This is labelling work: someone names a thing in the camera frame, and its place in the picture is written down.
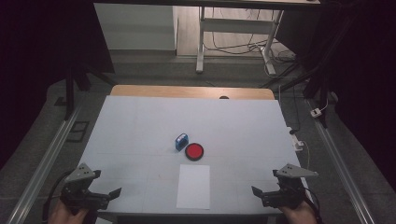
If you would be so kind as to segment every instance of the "sheet of paper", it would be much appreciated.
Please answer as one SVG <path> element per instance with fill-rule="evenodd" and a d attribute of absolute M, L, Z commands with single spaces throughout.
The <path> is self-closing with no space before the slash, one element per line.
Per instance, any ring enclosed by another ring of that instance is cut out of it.
<path fill-rule="evenodd" d="M 177 208 L 210 209 L 210 166 L 180 165 Z"/>

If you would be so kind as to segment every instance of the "red round object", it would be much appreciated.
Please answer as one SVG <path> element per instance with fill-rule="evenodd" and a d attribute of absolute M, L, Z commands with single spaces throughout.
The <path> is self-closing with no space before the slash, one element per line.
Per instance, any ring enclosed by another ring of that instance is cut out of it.
<path fill-rule="evenodd" d="M 198 161 L 204 156 L 204 148 L 198 143 L 191 143 L 186 147 L 186 156 L 191 161 Z"/>

